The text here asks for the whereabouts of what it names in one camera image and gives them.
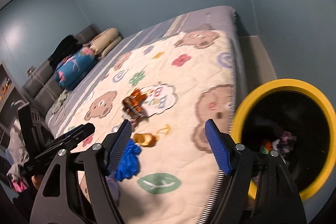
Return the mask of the person left hand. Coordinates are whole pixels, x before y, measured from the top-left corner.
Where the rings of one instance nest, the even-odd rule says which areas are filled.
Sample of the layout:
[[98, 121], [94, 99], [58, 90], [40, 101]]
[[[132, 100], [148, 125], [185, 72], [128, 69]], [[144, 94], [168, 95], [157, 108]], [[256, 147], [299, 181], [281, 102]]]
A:
[[34, 187], [38, 190], [41, 186], [44, 176], [41, 174], [36, 174], [32, 176], [31, 180], [33, 182]]

